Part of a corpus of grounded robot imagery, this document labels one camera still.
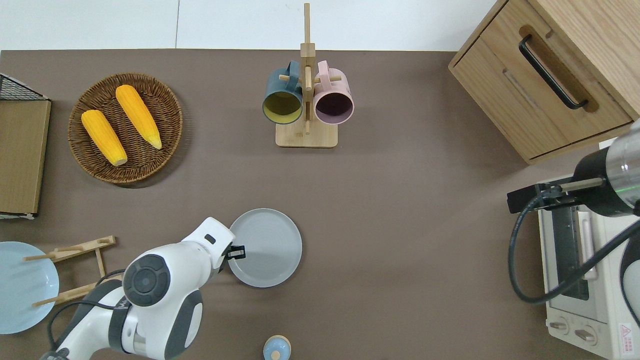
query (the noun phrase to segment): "black drawer handle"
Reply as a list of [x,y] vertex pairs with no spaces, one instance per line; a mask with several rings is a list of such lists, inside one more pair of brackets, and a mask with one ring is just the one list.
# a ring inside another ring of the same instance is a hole
[[538,61],[538,59],[536,59],[536,57],[531,53],[531,51],[527,47],[527,41],[529,41],[529,39],[531,39],[531,34],[527,35],[522,39],[522,41],[520,42],[520,45],[518,45],[520,52],[522,53],[524,58],[527,59],[527,61],[531,64],[531,66],[538,73],[538,75],[540,75],[542,80],[544,80],[547,83],[547,85],[551,88],[551,90],[553,90],[556,93],[556,95],[560,98],[560,100],[562,100],[563,104],[566,105],[567,108],[573,109],[573,110],[579,109],[587,105],[587,103],[589,102],[588,100],[584,100],[580,104],[576,104],[575,102],[573,102],[573,100],[571,100],[569,95],[567,95],[566,92],[564,92],[564,90],[560,87],[557,81],[551,76],[551,74],[549,74],[549,72],[544,68],[544,66],[542,66],[540,61]]

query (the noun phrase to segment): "oven door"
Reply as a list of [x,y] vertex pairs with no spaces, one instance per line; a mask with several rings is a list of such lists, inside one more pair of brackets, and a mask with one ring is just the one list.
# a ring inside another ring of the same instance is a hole
[[[545,289],[555,288],[568,274],[589,259],[602,246],[602,231],[591,217],[597,216],[586,207],[541,210],[540,236],[545,267]],[[549,301],[549,306],[607,323],[602,262],[577,284]]]

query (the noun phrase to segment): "toaster oven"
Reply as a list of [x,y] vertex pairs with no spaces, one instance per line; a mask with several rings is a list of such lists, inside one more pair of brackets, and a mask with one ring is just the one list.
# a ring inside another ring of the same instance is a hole
[[[538,220],[545,291],[549,291],[637,218],[603,217],[574,206],[540,210]],[[640,359],[640,329],[620,289],[625,246],[626,242],[547,302],[551,336],[607,359]]]

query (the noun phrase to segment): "wicker basket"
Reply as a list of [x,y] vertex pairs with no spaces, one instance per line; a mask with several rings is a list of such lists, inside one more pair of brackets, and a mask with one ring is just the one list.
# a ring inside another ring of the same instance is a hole
[[[128,84],[137,89],[153,116],[162,149],[142,139],[118,104],[115,90]],[[114,167],[93,143],[81,122],[86,110],[100,110],[109,120],[127,153],[127,162]],[[91,86],[78,99],[69,118],[68,140],[80,166],[96,179],[113,184],[129,184],[155,174],[173,156],[182,135],[182,110],[178,99],[165,84],[144,74],[116,74]]]

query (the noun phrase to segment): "mug rack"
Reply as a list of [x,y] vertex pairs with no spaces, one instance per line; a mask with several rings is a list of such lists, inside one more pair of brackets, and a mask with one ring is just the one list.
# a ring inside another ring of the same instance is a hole
[[[331,148],[338,145],[338,125],[317,119],[314,107],[316,79],[316,44],[310,36],[310,5],[305,3],[305,42],[300,44],[300,83],[302,85],[302,115],[291,124],[276,124],[276,144],[280,147]],[[286,75],[281,80],[288,80]]]
[[[115,237],[113,235],[110,235],[104,238],[88,241],[88,242],[74,245],[74,246],[55,248],[53,251],[48,252],[44,255],[28,256],[22,260],[34,261],[39,259],[51,259],[51,261],[53,261],[54,263],[57,263],[59,261],[63,261],[78,255],[93,251],[95,252],[95,256],[98,261],[98,271],[100,272],[100,276],[104,277],[106,273],[104,271],[104,263],[102,262],[102,253],[100,252],[100,249],[103,247],[113,245],[115,243],[116,243]],[[112,280],[112,279],[122,280],[122,275],[116,275],[110,278],[109,280]],[[78,299],[80,297],[87,295],[90,291],[92,291],[95,288],[96,284],[97,282],[94,282],[88,285],[84,285],[78,288],[64,291],[62,293],[59,293],[58,296],[56,297],[34,302],[31,306],[38,307],[44,304],[48,304],[50,302],[55,302],[57,305],[62,302]]]

